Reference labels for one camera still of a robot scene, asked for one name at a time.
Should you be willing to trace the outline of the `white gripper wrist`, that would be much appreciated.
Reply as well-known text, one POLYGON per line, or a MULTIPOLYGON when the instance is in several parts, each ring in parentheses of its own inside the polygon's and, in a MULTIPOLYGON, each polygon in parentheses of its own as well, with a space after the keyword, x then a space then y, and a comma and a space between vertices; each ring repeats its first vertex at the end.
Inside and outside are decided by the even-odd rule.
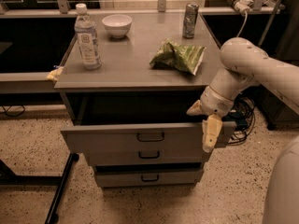
POLYGON ((210 153, 216 146, 222 128, 221 117, 224 117, 233 107, 234 102, 222 97, 207 86, 197 100, 187 111, 189 116, 206 114, 209 117, 203 121, 203 150, 210 153))

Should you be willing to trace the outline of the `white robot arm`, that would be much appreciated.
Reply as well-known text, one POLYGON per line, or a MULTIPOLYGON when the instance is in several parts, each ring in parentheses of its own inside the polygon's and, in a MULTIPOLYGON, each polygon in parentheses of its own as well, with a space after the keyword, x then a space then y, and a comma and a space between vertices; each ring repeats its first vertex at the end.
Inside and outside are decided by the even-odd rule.
MULTIPOLYGON (((299 67, 273 59, 245 38, 227 40, 220 53, 223 68, 187 111, 206 115, 203 150, 211 152, 222 128, 221 118, 234 105, 236 96, 259 83, 299 113, 299 67)), ((263 224, 299 224, 299 137, 278 155, 264 203, 263 224)))

